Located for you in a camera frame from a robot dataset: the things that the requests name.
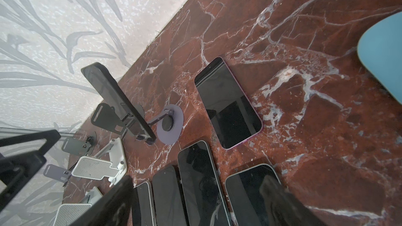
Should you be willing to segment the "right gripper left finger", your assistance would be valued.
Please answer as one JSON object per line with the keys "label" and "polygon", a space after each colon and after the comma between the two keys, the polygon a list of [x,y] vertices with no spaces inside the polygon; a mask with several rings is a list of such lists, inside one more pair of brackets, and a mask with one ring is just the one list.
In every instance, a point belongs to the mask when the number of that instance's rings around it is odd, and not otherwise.
{"label": "right gripper left finger", "polygon": [[124,176],[117,185],[71,225],[126,226],[130,215],[133,193],[132,177]]}

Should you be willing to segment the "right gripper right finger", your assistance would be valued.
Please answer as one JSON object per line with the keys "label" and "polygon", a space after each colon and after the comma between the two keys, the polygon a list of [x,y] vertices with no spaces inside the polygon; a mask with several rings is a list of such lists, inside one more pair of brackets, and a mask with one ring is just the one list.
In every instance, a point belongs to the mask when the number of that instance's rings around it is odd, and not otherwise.
{"label": "right gripper right finger", "polygon": [[259,192],[264,200],[269,226],[325,225],[273,177],[264,177]]}

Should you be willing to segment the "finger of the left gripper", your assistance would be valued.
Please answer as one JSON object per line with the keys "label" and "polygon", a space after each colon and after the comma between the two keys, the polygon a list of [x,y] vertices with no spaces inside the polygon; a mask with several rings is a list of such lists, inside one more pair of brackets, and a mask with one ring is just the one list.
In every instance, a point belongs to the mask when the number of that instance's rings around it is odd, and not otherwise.
{"label": "finger of the left gripper", "polygon": [[1,191],[1,210],[13,200],[46,162],[46,158],[39,152],[26,152],[1,158],[1,181],[6,185]]}
{"label": "finger of the left gripper", "polygon": [[54,129],[36,132],[33,134],[19,135],[15,137],[1,139],[1,147],[41,139],[45,139],[46,142],[39,148],[38,151],[41,155],[45,155],[61,139],[61,135],[57,130]]}

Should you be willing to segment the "white-edged phone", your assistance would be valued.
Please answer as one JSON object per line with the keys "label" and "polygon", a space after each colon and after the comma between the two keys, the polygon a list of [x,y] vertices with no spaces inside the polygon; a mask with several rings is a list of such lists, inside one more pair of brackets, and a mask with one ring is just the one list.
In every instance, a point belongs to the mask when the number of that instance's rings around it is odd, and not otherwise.
{"label": "white-edged phone", "polygon": [[240,226],[272,226],[260,187],[266,176],[279,181],[271,165],[259,164],[232,174],[225,180],[231,208]]}

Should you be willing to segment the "grey small phone stand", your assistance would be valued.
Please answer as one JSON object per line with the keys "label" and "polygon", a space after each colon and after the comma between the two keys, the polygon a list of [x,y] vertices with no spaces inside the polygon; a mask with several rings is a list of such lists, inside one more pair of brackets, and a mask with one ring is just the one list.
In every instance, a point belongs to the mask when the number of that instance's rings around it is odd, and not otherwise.
{"label": "grey small phone stand", "polygon": [[58,182],[66,183],[71,177],[71,171],[62,167],[48,164],[43,175]]}

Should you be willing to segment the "tall black phone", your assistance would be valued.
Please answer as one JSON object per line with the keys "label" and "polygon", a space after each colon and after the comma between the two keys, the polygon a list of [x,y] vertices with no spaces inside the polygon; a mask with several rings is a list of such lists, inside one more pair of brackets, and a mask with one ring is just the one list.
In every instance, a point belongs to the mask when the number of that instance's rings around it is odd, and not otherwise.
{"label": "tall black phone", "polygon": [[145,121],[142,106],[134,106],[130,102],[105,66],[95,62],[83,67],[81,72],[104,99],[103,103],[113,106],[117,116],[126,125],[122,138],[130,132],[136,140],[145,141],[148,145],[155,143],[157,136]]}

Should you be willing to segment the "pink-edged black phone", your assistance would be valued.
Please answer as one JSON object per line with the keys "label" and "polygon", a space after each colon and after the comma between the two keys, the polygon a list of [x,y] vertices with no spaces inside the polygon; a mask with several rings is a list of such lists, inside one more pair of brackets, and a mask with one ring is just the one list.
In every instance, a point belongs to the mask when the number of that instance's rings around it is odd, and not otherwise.
{"label": "pink-edged black phone", "polygon": [[263,122],[221,57],[194,79],[221,146],[229,150],[259,133]]}

